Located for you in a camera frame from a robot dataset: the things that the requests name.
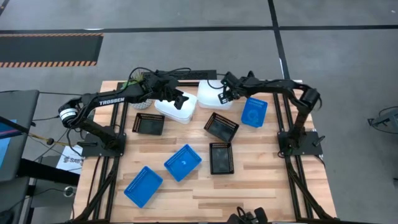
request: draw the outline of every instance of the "gray floor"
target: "gray floor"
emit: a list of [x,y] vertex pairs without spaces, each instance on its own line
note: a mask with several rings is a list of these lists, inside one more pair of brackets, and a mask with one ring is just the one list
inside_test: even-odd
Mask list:
[[[398,24],[395,0],[274,0],[280,26]],[[173,26],[269,26],[267,1],[10,0],[0,30]],[[371,129],[366,119],[395,106],[398,30],[283,31],[292,79],[318,88],[323,108],[313,113],[338,216],[396,223],[397,138]],[[1,68],[0,90],[39,89],[86,93],[103,80],[123,80],[136,66],[168,70],[187,66],[260,78],[281,78],[272,31],[106,34],[98,65],[81,68]],[[55,116],[68,96],[41,95],[36,118]],[[64,129],[44,121],[34,133],[57,138]],[[24,157],[45,149],[29,141]],[[62,222],[70,205],[41,208],[33,223]]]

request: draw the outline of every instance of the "paper sign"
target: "paper sign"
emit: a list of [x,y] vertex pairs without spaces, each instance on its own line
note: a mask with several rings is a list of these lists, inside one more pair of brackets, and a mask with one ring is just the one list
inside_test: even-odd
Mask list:
[[[82,148],[80,146],[74,146],[73,149],[81,154]],[[73,152],[69,146],[63,148],[62,154],[63,155],[58,161],[57,168],[80,174],[83,159],[77,153]]]

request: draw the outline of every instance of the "blue object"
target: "blue object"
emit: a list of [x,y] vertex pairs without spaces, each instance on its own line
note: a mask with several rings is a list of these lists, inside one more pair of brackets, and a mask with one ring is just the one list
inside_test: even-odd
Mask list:
[[[14,123],[17,122],[17,120],[15,120],[15,119],[12,119],[10,121],[12,121]],[[15,129],[9,127],[8,125],[0,123],[0,136],[8,135],[8,137],[13,137],[13,135],[10,135],[10,134],[13,133],[14,131],[18,131],[18,130],[15,130]],[[4,157],[6,156],[6,152],[7,152],[7,148],[8,148],[8,144],[10,143],[10,140],[11,140],[11,138],[0,138],[0,167],[2,165]]]
[[162,185],[162,182],[163,179],[159,175],[145,166],[124,190],[124,194],[139,208],[142,208]]
[[164,163],[166,169],[174,179],[180,182],[184,179],[199,163],[201,157],[188,145],[184,145],[168,161]]
[[259,128],[266,118],[268,103],[255,98],[248,98],[243,108],[242,123]]

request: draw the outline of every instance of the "white plastic tub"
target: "white plastic tub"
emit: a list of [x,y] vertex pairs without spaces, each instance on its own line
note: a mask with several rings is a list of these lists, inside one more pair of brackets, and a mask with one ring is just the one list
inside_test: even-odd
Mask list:
[[[217,88],[223,86],[221,80],[209,80],[211,86]],[[228,110],[232,106],[232,101],[221,104],[218,95],[223,89],[214,89],[207,84],[207,80],[200,80],[198,87],[198,103],[201,108],[209,108],[216,110]]]
[[185,92],[183,96],[187,96],[189,97],[189,99],[184,102],[180,110],[177,110],[174,107],[174,101],[167,102],[167,100],[164,100],[162,102],[156,100],[155,108],[157,109],[157,111],[159,111],[160,113],[164,114],[166,117],[174,121],[178,121],[179,123],[183,124],[188,124],[192,119],[193,112],[195,111],[195,107],[197,105],[197,98],[196,96]]

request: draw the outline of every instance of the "black tray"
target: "black tray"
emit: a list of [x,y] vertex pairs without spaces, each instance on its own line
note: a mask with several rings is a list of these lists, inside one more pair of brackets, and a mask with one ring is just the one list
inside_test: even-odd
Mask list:
[[234,173],[231,143],[210,143],[210,173],[212,175]]
[[162,135],[163,124],[163,115],[137,113],[132,131],[141,134]]
[[207,121],[204,129],[210,134],[220,138],[225,142],[231,142],[234,138],[239,125],[235,122],[224,118],[223,116],[213,113]]

